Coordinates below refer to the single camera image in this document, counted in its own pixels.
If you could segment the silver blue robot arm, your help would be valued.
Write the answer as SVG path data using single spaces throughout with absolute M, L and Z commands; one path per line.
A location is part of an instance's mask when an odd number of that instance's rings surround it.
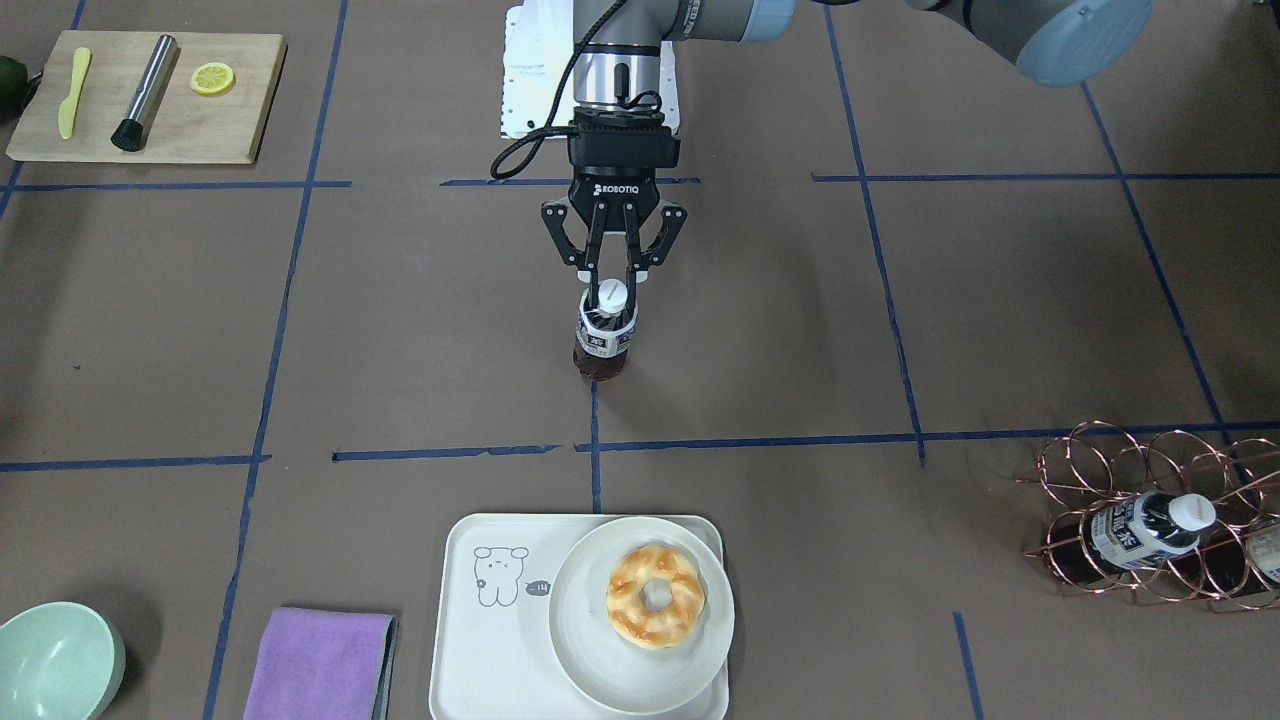
M 914 1 L 959 26 L 1047 87 L 1079 85 L 1114 64 L 1155 13 L 1152 1 Z M 527 133 L 562 137 L 572 179 L 541 219 L 590 309 L 634 309 L 637 287 L 669 256 L 685 210 L 657 174 L 678 164 L 667 117 L 664 54 L 677 44 L 758 45 L 786 36 L 800 1 L 526 1 L 518 18 L 559 51 L 548 115 Z

